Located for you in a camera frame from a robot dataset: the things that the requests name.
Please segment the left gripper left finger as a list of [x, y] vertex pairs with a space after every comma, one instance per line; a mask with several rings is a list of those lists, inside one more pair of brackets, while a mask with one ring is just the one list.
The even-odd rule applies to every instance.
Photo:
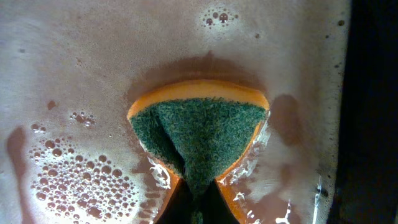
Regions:
[[187, 183], [179, 180], [155, 224], [191, 224], [192, 201], [192, 193]]

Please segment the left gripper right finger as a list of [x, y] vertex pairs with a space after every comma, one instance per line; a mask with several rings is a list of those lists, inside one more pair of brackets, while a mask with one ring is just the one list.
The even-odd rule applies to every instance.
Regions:
[[195, 224], [239, 224], [215, 180], [195, 202]]

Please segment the orange green scrub sponge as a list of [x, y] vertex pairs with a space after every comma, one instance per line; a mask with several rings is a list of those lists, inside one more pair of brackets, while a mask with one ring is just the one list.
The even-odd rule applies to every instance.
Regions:
[[205, 192], [253, 144], [268, 111], [259, 90], [188, 80], [140, 96], [127, 120], [146, 150], [188, 185], [190, 221], [203, 223]]

